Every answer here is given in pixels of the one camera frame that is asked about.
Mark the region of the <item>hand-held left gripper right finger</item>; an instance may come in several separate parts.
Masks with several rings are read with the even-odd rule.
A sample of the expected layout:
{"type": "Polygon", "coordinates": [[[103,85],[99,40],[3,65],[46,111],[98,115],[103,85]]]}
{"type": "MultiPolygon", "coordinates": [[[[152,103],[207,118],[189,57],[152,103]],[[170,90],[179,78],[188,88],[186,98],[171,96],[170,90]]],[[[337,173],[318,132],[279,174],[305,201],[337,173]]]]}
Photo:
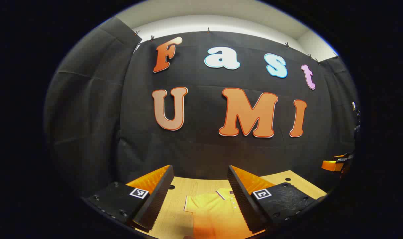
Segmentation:
{"type": "Polygon", "coordinates": [[[310,197],[289,182],[273,184],[233,165],[228,167],[227,178],[253,233],[289,227],[324,200],[310,197]]]}

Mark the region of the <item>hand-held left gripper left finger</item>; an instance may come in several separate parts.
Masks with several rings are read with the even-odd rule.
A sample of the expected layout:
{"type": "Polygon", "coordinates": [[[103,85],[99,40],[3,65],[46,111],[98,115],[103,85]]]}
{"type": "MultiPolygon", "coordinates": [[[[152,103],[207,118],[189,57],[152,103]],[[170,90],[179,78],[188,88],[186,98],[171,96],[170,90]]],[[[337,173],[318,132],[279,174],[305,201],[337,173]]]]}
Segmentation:
{"type": "Polygon", "coordinates": [[[165,165],[129,183],[110,183],[83,201],[112,221],[149,232],[173,178],[173,166],[165,165]]]}

